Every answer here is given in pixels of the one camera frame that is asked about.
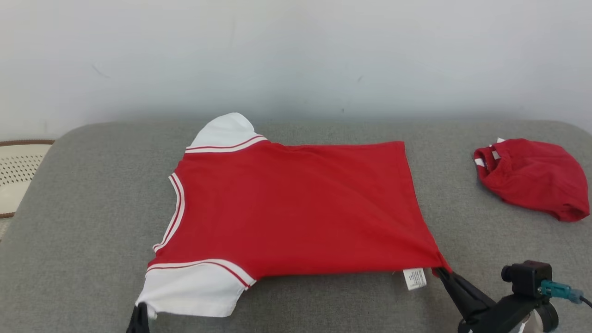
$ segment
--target robotic arm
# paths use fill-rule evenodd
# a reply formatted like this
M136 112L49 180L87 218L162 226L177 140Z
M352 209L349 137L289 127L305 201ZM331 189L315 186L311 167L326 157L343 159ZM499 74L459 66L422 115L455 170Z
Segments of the robotic arm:
M552 281L551 265L544 262L505 266L501 277L512 283L513 294L497 303L462 276L442 268L435 272L463 317L459 333L551 332L559 324L552 296L582 302L579 290Z

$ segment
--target red stripe trim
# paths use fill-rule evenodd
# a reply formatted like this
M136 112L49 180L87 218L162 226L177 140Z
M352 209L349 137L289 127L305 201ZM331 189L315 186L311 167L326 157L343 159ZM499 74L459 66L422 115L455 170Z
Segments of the red stripe trim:
M245 287L250 287L250 285L248 283L246 283L242 278L240 278L240 276L238 274L236 274L233 270L231 270L230 268L228 268L222 264L219 264L217 262L211 262L211 261L204 261L204 262L200 262L198 264L177 266L177 267L152 267L152 268L148 268L148 270L146 272L148 273L151 270L171 270L171 269L176 269L176 268L185 268L185 267L191 267L191 266L196 266L196 265L201 265L201 264L218 265L218 266L222 267L223 269L227 270L228 272L230 272L230 274L234 275L234 277L237 278L237 280L240 281Z
M173 228L175 227L175 224L177 224L178 222L177 220L179 218L179 212L181 211L181 201L183 200L183 198L181 197L181 189L179 188L179 184L177 184L175 177L171 175L170 178L173 180L173 183L175 184L175 191L177 192L177 196L179 196L179 204L177 205L177 210L175 212L175 219L173 220L173 224L170 225L169 231L166 233L165 240L162 243L155 245L154 249L166 242L166 239L169 237L170 233L173 231Z
M227 147L221 147L221 146L203 146L203 147L191 147L191 148L187 148L187 149L186 149L186 151L193 151L193 150L196 150L196 149L209 149L209 148L220 148L220 149L226 149L226 148L236 148L236 147L238 147L238 146L240 146L240 145L244 145L244 144L245 144L245 143L247 143L247 142L250 142L250 141L252 141L252 140L255 140L255 139L257 139L258 137L263 137L263 136L262 136L262 135L257 135L257 136L254 136L254 137L250 138L249 140L247 140L247 141L245 141L245 142L243 142L243 143L239 143L238 145L234 145L234 146L227 146Z

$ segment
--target cable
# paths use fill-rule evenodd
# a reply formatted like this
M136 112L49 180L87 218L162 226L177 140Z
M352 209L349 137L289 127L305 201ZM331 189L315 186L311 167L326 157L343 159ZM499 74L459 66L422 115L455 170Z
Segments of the cable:
M582 302L588 304L588 306L592 308L592 302L587 300L586 297L580 296L580 299L582 300Z

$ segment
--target white trim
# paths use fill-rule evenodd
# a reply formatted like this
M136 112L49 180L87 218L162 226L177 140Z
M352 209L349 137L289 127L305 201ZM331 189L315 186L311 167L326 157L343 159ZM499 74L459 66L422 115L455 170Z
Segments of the white trim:
M504 139L498 137L496 143L501 143L501 142L504 142L504 141L505 141Z
M261 141L267 141L267 139L264 136L256 135L254 137L251 137L248 140L245 140L244 143L241 143L241 144L236 145L236 146L233 146L233 147L214 147L214 146L210 146L210 147L187 147L187 149L185 150L185 153L226 153L226 152L235 152L235 151L239 151L241 149L247 148L249 146L252 146L255 143L258 143L258 142L261 142Z
M247 287L252 286L255 282L257 282L257 280L253 279L250 275L248 275L248 273L245 272L244 269L242 269L238 265L233 264L232 262L224 260L224 259L206 259L206 260L198 260L198 261L191 261L191 262L154 264L154 265L151 265L150 267L148 267L148 270L146 271L146 275L148 275L148 272L150 272L151 270L154 270L157 268L179 269L179 268L190 267L190 266L195 266L195 265L200 265L200 264L208 264L209 262L213 262L215 264L220 264L222 266L225 266L226 268L228 268L229 270L234 272L236 275L238 275L247 284Z
M185 153L235 152L267 140L240 113L228 113L207 123Z
M222 259L185 264L156 264L146 273L144 289L136 300L146 303L149 316L158 312L178 315L229 316L243 291L256 281L239 266ZM245 276L245 286L236 276Z
M185 191L183 189L183 185L181 184L181 180L174 172L172 175L170 175L169 180L175 188L175 194L177 195L175 213L169 222L169 226L166 228L165 235L162 237L162 241L158 244L154 244L152 247L154 253L162 249L170 241L171 237L173 237L179 228L179 224L181 224L181 219L183 218L183 213L185 212Z

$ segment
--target brown rim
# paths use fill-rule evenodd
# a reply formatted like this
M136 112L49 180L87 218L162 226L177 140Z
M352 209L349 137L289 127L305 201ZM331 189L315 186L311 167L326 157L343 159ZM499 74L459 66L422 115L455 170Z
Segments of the brown rim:
M4 213L4 214L0 214L0 219L7 219L9 217L13 217L14 213Z
M4 146L18 146L18 145L52 145L55 140L13 140L2 141L0 147Z

